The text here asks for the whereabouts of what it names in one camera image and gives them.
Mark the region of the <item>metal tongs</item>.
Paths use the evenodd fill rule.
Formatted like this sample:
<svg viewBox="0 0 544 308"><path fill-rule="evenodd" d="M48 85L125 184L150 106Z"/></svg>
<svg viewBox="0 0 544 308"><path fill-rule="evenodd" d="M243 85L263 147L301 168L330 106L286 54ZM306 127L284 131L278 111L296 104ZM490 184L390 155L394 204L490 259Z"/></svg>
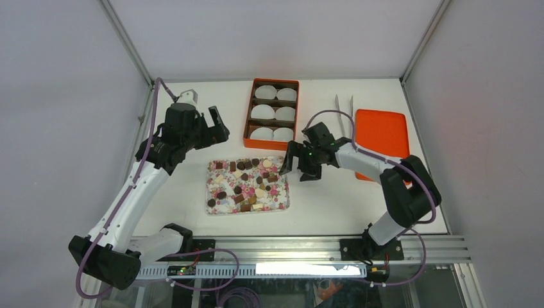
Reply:
<svg viewBox="0 0 544 308"><path fill-rule="evenodd" d="M350 97L349 108L348 108L348 110L346 112L341 110L341 104L339 102L338 95L335 95L334 106L335 106L335 109L339 112L338 115L337 115L337 118L338 118L338 121L339 121L339 125L340 125L340 128L341 128L341 133L342 133L343 137L351 138L352 133L353 133L353 127L352 127L352 124L351 124L351 120L354 120L354 115L355 115L354 114L354 97L353 97L353 95L351 95L351 97ZM347 122L344 121L344 119L345 119L344 114L349 115L349 118L347 119Z"/></svg>

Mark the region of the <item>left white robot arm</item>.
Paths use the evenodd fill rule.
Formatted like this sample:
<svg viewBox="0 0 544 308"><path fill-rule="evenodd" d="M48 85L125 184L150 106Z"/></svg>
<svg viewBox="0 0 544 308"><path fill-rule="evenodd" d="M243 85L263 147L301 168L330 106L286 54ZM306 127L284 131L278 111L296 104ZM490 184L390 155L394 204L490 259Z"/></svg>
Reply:
<svg viewBox="0 0 544 308"><path fill-rule="evenodd" d="M137 239L135 228L158 190L185 159L187 152L226 142L230 135L217 107L208 111L214 122L208 126L198 109L198 94L190 89L175 97L164 122L135 156L128 179L99 223L84 237L74 236L69 251L87 274L109 286L124 290L136 280L141 268L172 255L178 261L193 251L192 231L170 223L156 234Z"/></svg>

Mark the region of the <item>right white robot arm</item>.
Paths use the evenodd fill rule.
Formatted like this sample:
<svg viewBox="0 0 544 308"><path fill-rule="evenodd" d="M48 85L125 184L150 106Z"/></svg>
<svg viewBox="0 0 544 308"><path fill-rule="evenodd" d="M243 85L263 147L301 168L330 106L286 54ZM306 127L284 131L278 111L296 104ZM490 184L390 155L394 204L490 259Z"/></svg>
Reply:
<svg viewBox="0 0 544 308"><path fill-rule="evenodd" d="M322 167L328 165L360 173L382 188L386 211L362 233L356 257L377 260L387 252L387 244L423 216L436 217L442 197L419 157L387 157L360 148L347 137L336 139L322 122L306 127L303 134L306 141L288 143L281 175L291 172L298 158L302 182L321 179Z"/></svg>

